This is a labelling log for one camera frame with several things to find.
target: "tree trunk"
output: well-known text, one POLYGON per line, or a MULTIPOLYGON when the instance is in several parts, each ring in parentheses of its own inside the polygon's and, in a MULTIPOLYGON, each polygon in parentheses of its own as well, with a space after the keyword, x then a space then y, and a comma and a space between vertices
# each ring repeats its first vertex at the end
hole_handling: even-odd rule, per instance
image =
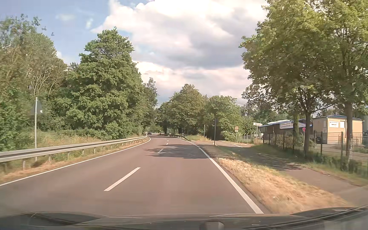
POLYGON ((309 141, 310 141, 310 113, 306 112, 305 113, 305 116, 306 116, 306 125, 305 125, 305 139, 304 139, 304 146, 303 146, 303 152, 305 154, 305 158, 306 158, 306 155, 308 154, 309 152, 309 141))
POLYGON ((295 110, 294 114, 293 114, 293 140, 294 140, 294 145, 296 146, 297 140, 298 140, 298 135, 299 134, 299 113, 295 110))
POLYGON ((347 116, 346 119, 346 158, 349 159, 350 156, 350 146, 352 143, 352 136, 353 136, 353 103, 346 102, 344 104, 345 113, 347 116))

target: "asphalt road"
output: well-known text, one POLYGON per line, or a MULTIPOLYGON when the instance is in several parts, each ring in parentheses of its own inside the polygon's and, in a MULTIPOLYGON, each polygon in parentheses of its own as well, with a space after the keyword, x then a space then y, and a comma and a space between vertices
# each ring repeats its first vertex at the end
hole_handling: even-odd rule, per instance
POLYGON ((0 186, 0 216, 37 211, 112 217, 267 212, 226 174, 195 144, 152 136, 124 151, 0 186))

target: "shed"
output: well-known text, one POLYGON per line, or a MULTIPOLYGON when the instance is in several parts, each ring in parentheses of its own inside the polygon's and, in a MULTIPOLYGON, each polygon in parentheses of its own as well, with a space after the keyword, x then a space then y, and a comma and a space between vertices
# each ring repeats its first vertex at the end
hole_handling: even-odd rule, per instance
MULTIPOLYGON (((299 122, 299 133, 303 133, 303 128, 306 126, 305 123, 299 122)), ((312 132, 312 125, 310 124, 309 133, 312 132)), ((269 134, 283 134, 285 132, 292 132, 293 130, 293 121, 290 120, 280 120, 276 122, 269 122, 266 125, 262 125, 259 127, 259 131, 264 134, 264 138, 268 139, 269 134)))
MULTIPOLYGON (((313 118, 312 120, 315 135, 316 137, 323 136, 323 144, 339 144, 342 141, 345 142, 347 128, 346 116, 333 114, 329 116, 313 118)), ((361 144, 362 142, 362 123, 362 119, 353 118, 353 144, 361 144)))

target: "white sign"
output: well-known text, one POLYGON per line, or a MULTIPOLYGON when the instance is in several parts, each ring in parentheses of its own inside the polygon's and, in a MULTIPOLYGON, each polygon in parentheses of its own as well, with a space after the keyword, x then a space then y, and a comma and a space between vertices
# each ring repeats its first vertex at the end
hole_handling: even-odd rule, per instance
POLYGON ((339 127, 339 122, 329 121, 329 127, 338 128, 339 127))

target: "metal guardrail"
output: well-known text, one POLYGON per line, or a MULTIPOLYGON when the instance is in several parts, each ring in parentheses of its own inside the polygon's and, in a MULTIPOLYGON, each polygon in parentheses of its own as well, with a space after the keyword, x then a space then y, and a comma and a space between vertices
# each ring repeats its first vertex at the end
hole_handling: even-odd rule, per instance
POLYGON ((186 140, 188 140, 186 137, 184 137, 183 135, 178 135, 178 134, 159 134, 161 136, 165 136, 165 137, 174 137, 174 138, 184 138, 186 140))
POLYGON ((68 145, 36 148, 36 149, 24 149, 24 150, 0 152, 0 163, 12 161, 12 160, 33 158, 33 157, 44 156, 44 155, 49 155, 49 159, 50 159, 52 154, 71 152, 71 151, 76 151, 76 150, 84 150, 84 149, 90 149, 90 148, 97 148, 97 147, 112 145, 112 144, 135 142, 137 140, 145 139, 146 137, 147 135, 142 136, 142 137, 137 137, 137 138, 126 138, 126 139, 118 139, 118 140, 108 140, 108 141, 90 142, 90 143, 82 143, 82 144, 68 144, 68 145))

